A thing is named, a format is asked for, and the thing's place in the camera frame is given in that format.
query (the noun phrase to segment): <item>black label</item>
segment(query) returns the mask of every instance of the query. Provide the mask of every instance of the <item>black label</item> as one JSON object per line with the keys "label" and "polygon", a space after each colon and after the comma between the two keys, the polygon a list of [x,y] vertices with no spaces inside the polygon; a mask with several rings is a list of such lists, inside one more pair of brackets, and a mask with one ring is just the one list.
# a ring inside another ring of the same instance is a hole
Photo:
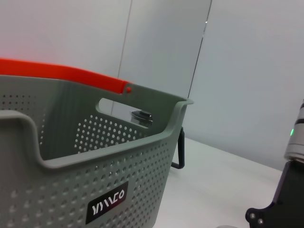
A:
{"label": "black label", "polygon": [[87,205],[85,223],[88,224],[94,221],[122,203],[127,196],[127,191],[128,182],[89,202]]}

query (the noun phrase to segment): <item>black metal stand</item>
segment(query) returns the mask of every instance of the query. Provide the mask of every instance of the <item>black metal stand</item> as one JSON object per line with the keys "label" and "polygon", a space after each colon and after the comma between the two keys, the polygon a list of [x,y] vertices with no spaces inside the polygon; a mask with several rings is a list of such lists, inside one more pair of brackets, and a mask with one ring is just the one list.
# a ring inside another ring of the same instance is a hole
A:
{"label": "black metal stand", "polygon": [[179,151],[179,164],[172,162],[171,167],[180,170],[185,166],[185,132],[183,127],[181,127],[180,130],[180,135],[177,142],[177,148]]}
{"label": "black metal stand", "polygon": [[304,228],[304,163],[287,162],[272,203],[248,209],[246,220],[250,228]]}

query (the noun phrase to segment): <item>basket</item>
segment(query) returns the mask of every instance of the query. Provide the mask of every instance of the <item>basket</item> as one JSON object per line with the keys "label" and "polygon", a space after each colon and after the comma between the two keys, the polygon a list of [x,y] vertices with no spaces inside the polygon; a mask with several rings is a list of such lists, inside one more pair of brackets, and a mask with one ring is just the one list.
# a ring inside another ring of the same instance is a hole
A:
{"label": "basket", "polygon": [[[192,101],[66,66],[0,59],[0,227],[151,228]],[[98,108],[151,113],[149,127]]]}

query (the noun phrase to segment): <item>table surface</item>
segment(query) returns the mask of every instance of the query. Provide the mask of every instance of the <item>table surface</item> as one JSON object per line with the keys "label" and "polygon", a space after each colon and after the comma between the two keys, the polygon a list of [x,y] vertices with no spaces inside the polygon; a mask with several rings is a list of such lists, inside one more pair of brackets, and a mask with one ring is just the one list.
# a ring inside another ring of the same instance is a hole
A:
{"label": "table surface", "polygon": [[190,139],[185,153],[185,168],[170,170],[154,228],[249,228],[247,209],[271,203],[281,171]]}

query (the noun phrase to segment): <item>white wall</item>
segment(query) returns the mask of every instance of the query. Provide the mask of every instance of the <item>white wall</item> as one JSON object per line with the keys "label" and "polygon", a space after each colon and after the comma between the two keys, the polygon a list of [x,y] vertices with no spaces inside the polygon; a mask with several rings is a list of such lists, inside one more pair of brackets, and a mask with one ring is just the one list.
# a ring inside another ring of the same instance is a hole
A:
{"label": "white wall", "polygon": [[131,0],[1,1],[0,57],[118,77],[130,6]]}
{"label": "white wall", "polygon": [[[133,0],[119,78],[187,97],[210,0]],[[113,114],[131,116],[114,104]]]}
{"label": "white wall", "polygon": [[282,169],[304,98],[304,1],[213,0],[186,136]]}

